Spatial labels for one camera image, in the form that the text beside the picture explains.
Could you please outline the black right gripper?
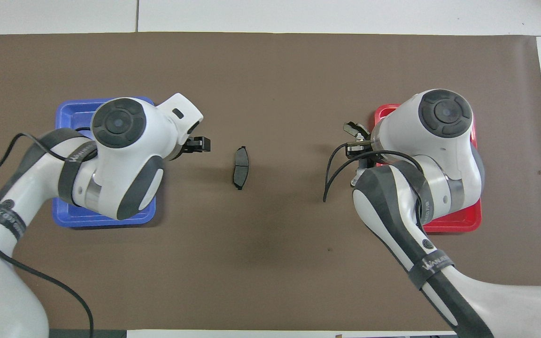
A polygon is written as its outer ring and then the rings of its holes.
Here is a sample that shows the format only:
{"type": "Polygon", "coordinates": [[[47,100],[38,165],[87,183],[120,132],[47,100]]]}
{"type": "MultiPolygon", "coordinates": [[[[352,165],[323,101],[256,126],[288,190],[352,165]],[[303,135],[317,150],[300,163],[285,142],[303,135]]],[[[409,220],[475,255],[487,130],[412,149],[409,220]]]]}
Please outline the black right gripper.
{"type": "MultiPolygon", "coordinates": [[[[355,122],[347,122],[344,124],[344,131],[355,137],[357,140],[368,140],[370,133],[361,124],[355,122]]],[[[346,157],[348,164],[357,162],[359,166],[376,166],[377,158],[375,155],[368,154],[365,157],[359,157],[354,160],[354,157],[371,152],[373,148],[370,143],[346,143],[346,157]]]]}

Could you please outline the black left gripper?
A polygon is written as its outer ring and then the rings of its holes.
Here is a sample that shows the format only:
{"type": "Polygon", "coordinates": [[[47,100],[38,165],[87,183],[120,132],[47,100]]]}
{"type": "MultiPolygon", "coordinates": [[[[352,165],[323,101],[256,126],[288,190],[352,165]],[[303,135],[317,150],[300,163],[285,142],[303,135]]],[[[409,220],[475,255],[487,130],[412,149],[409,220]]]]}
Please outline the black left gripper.
{"type": "Polygon", "coordinates": [[[176,160],[181,154],[191,154],[193,152],[204,153],[212,150],[212,141],[207,137],[187,137],[186,142],[175,154],[176,160]]]}

